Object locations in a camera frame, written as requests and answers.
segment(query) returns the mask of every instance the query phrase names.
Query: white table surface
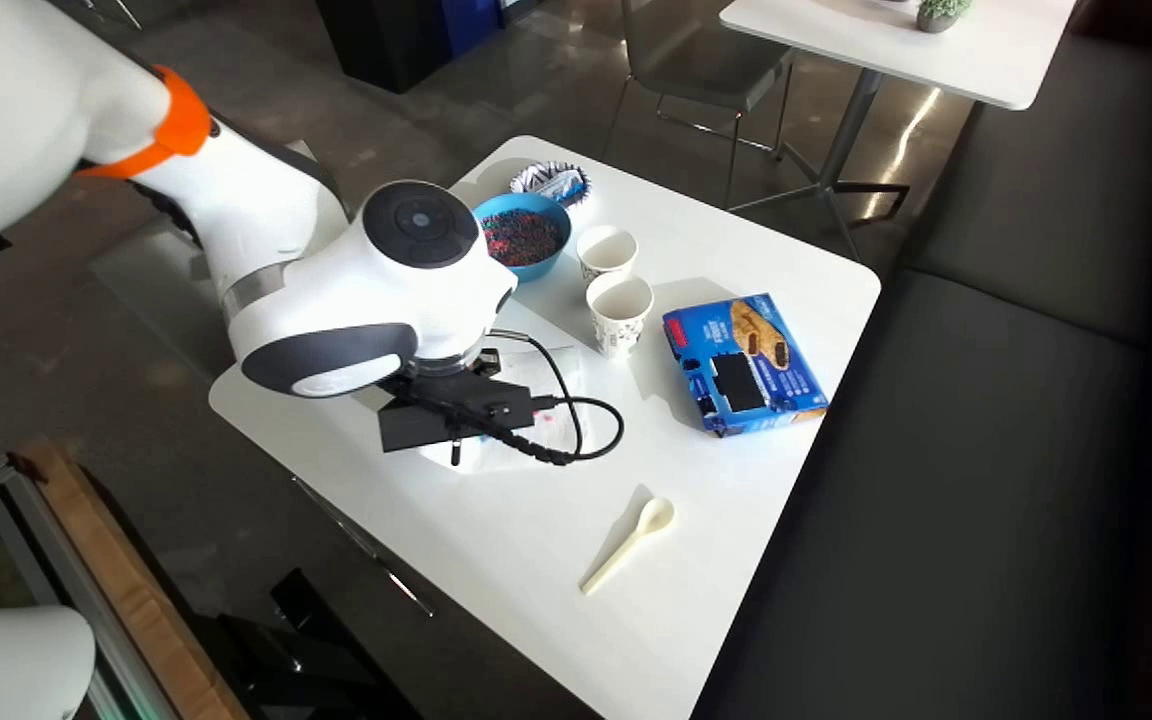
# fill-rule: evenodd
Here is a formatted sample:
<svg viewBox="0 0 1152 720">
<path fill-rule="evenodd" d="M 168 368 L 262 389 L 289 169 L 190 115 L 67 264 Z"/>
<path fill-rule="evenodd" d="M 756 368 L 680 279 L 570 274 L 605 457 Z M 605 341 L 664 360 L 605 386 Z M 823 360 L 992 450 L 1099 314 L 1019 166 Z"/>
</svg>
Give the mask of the white table surface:
<svg viewBox="0 0 1152 720">
<path fill-rule="evenodd" d="M 450 191 L 477 205 L 533 160 L 587 171 L 597 197 L 575 228 L 606 219 L 637 231 L 639 274 L 659 298 L 647 329 L 666 307 L 772 294 L 823 393 L 835 393 L 880 298 L 869 267 L 533 138 L 495 147 Z M 544 469 L 495 450 L 500 465 L 446 474 L 418 451 L 384 457 L 362 400 L 289 400 L 240 372 L 212 386 L 212 408 L 597 711 L 689 718 L 820 416 L 709 436 L 664 334 L 620 363 L 605 360 L 581 294 L 585 274 L 565 252 L 544 284 L 521 288 L 500 329 L 539 335 L 570 393 L 623 413 L 623 443 L 591 465 Z M 575 586 L 647 491 L 673 495 L 680 523 L 605 592 L 581 596 Z"/>
<path fill-rule="evenodd" d="M 732 0 L 718 21 L 823 60 L 947 90 L 1022 111 L 1076 0 L 970 0 L 940 35 L 914 32 L 914 0 Z"/>
</svg>

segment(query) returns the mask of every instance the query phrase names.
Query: black sofa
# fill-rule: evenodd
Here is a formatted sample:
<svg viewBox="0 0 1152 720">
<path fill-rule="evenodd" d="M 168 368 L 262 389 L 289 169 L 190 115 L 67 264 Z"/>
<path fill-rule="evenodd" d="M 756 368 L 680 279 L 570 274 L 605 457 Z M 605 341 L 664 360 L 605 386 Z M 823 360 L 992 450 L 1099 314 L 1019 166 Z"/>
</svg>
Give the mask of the black sofa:
<svg viewBox="0 0 1152 720">
<path fill-rule="evenodd" d="M 700 718 L 1152 718 L 1152 52 L 974 109 Z"/>
</svg>

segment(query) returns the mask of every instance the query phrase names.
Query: plastic utensil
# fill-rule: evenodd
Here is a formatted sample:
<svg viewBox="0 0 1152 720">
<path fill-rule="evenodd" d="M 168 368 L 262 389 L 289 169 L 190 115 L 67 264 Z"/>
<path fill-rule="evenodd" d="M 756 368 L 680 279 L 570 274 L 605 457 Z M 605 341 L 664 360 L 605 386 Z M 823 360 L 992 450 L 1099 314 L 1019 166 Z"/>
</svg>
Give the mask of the plastic utensil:
<svg viewBox="0 0 1152 720">
<path fill-rule="evenodd" d="M 652 495 L 643 509 L 639 509 L 639 521 L 631 523 L 631 534 L 615 545 L 615 554 L 591 569 L 581 586 L 585 596 L 601 592 L 623 563 L 626 555 L 647 541 L 647 538 L 659 538 L 666 523 L 677 521 L 673 513 L 673 502 L 664 495 Z"/>
</svg>

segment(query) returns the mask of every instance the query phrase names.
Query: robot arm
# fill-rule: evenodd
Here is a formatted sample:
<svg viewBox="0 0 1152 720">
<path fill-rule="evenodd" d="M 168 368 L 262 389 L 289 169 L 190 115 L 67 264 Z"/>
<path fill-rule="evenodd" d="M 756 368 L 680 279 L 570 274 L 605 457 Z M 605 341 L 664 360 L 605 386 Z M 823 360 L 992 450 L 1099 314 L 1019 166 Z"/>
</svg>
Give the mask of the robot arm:
<svg viewBox="0 0 1152 720">
<path fill-rule="evenodd" d="M 87 160 L 170 200 L 205 245 L 248 382 L 337 398 L 462 355 L 517 288 L 462 205 L 390 185 L 357 219 L 177 72 L 149 72 L 44 0 L 0 0 L 0 228 Z"/>
</svg>

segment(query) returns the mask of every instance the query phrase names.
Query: concrete floor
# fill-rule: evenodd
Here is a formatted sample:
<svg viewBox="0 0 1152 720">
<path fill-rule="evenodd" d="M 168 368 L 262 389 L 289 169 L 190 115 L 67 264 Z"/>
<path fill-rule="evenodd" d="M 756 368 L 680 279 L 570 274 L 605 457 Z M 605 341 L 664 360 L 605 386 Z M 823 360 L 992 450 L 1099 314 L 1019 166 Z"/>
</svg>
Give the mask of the concrete floor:
<svg viewBox="0 0 1152 720">
<path fill-rule="evenodd" d="M 652 96 L 631 90 L 611 134 L 623 84 L 615 0 L 544 0 L 402 96 L 343 75 L 313 4 L 139 4 L 139 32 L 116 4 L 94 4 L 98 27 L 130 58 L 182 72 L 240 129 L 272 144 L 304 140 L 347 205 L 394 176 L 446 185 L 517 134 L 700 200 L 718 197 L 723 144 L 652 124 Z M 800 66 L 785 138 L 809 160 L 823 158 L 850 75 Z M 910 185 L 910 200 L 895 225 L 856 237 L 865 257 L 899 249 L 964 111 L 964 99 L 885 84 L 848 176 Z M 756 111 L 751 134 L 772 134 L 772 115 Z M 800 185 L 790 166 L 738 158 L 738 197 L 786 185 Z M 777 208 L 761 219 L 835 249 Z M 450 603 L 427 621 L 394 596 L 289 474 L 207 413 L 205 376 L 98 288 L 93 264 L 161 225 L 136 191 L 72 182 L 9 231 L 0 451 L 54 436 L 107 484 L 190 612 L 276 626 L 268 587 L 304 569 L 423 718 L 585 718 L 581 702 Z"/>
</svg>

